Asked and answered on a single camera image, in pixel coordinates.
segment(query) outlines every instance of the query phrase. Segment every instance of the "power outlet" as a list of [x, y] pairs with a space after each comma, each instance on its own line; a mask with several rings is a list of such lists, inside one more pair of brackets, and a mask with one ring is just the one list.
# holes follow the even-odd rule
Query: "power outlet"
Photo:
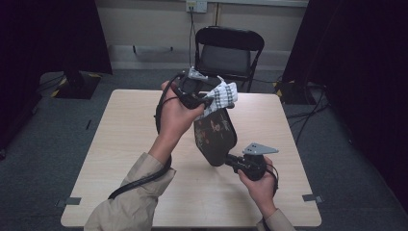
[[206, 1], [186, 1], [186, 12], [194, 13], [206, 13], [207, 2]]

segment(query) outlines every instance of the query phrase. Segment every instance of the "wooden table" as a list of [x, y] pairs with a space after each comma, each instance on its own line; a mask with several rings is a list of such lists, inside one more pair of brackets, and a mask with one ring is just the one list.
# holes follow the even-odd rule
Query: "wooden table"
[[[92, 210], [119, 187], [141, 153], [150, 149], [157, 136], [153, 115], [161, 93], [112, 93], [70, 196], [81, 197], [81, 202], [66, 206], [63, 226], [84, 226]], [[280, 177], [276, 206], [294, 226], [319, 226], [316, 202], [302, 198], [312, 191], [279, 98], [239, 93], [236, 107], [228, 113], [238, 135], [230, 153], [242, 155], [252, 142], [278, 148], [279, 153], [268, 155]], [[177, 173], [159, 198], [154, 227], [253, 227], [261, 218], [238, 174], [229, 166], [208, 164], [195, 145], [192, 127], [172, 158]]]

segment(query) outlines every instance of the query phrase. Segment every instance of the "black folding chair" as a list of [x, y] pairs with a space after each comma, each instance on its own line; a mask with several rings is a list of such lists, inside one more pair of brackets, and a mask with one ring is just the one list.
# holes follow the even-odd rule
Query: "black folding chair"
[[195, 35], [194, 68], [209, 77], [219, 75], [223, 79], [242, 81], [242, 86], [248, 82], [246, 92], [250, 92], [264, 45], [264, 39], [253, 31], [205, 27]]

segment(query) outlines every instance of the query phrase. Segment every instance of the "checkered cloth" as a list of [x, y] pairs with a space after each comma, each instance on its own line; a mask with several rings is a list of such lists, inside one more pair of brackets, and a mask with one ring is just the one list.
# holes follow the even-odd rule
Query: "checkered cloth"
[[213, 103], [204, 110], [203, 115], [200, 115], [195, 120], [203, 118], [218, 109], [233, 105], [238, 100], [237, 85], [235, 83], [226, 84], [221, 77], [217, 77], [221, 83], [204, 96], [204, 98], [213, 97]]

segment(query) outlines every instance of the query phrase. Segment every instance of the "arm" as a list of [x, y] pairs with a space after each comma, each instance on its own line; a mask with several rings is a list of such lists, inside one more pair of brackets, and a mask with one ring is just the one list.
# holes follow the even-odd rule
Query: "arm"
[[[268, 157], [265, 157], [265, 161], [268, 165], [273, 165], [272, 160]], [[273, 185], [275, 179], [268, 172], [258, 181], [249, 180], [241, 170], [238, 170], [238, 174], [241, 181], [248, 188], [249, 195], [255, 201], [268, 228], [272, 231], [294, 230], [292, 224], [285, 215], [276, 208], [273, 202]], [[265, 230], [261, 222], [257, 224], [257, 227], [260, 231]]]
[[[170, 88], [166, 98], [174, 97]], [[143, 153], [122, 182], [122, 185], [141, 179], [163, 168], [174, 147], [190, 128], [204, 106], [189, 110], [178, 98], [167, 101], [162, 110], [161, 131], [148, 153]], [[159, 179], [99, 204], [90, 215], [85, 230], [150, 230], [158, 197], [171, 182], [175, 170]]]

